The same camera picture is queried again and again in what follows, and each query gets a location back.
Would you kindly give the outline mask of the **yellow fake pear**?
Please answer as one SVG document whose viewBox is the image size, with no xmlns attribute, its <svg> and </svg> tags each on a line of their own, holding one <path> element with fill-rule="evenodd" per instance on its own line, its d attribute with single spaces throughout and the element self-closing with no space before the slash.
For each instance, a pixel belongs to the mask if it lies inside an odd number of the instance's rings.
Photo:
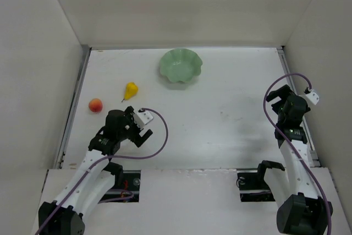
<svg viewBox="0 0 352 235">
<path fill-rule="evenodd" d="M 122 99 L 122 102 L 126 101 L 126 100 L 130 100 L 132 97 L 137 95 L 138 90 L 139 90 L 139 88 L 134 82 L 127 83 L 127 85 L 125 87 L 125 93 L 124 93 L 124 97 Z"/>
</svg>

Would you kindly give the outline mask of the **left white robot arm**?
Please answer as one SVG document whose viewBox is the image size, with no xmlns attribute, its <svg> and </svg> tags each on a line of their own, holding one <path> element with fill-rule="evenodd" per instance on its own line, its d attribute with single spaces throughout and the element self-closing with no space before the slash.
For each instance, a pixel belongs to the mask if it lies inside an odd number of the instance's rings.
<svg viewBox="0 0 352 235">
<path fill-rule="evenodd" d="M 40 206 L 36 234 L 84 234 L 92 209 L 121 174 L 120 165 L 111 162 L 121 142 L 130 140 L 140 147 L 152 135 L 152 130 L 140 134 L 152 120 L 145 108 L 109 111 L 70 182 L 51 203 Z"/>
</svg>

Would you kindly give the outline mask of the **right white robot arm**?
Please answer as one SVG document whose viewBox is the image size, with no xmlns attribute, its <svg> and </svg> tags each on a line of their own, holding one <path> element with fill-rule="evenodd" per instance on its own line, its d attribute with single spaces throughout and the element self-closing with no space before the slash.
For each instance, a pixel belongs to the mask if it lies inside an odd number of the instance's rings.
<svg viewBox="0 0 352 235">
<path fill-rule="evenodd" d="M 277 203 L 277 229 L 282 234 L 324 234 L 331 222 L 332 204 L 324 201 L 309 165 L 309 144 L 301 126 L 304 114 L 310 111 L 306 100 L 288 85 L 271 91 L 266 102 L 272 104 L 278 120 L 274 136 L 285 164 L 262 161 L 258 178 L 269 186 Z"/>
</svg>

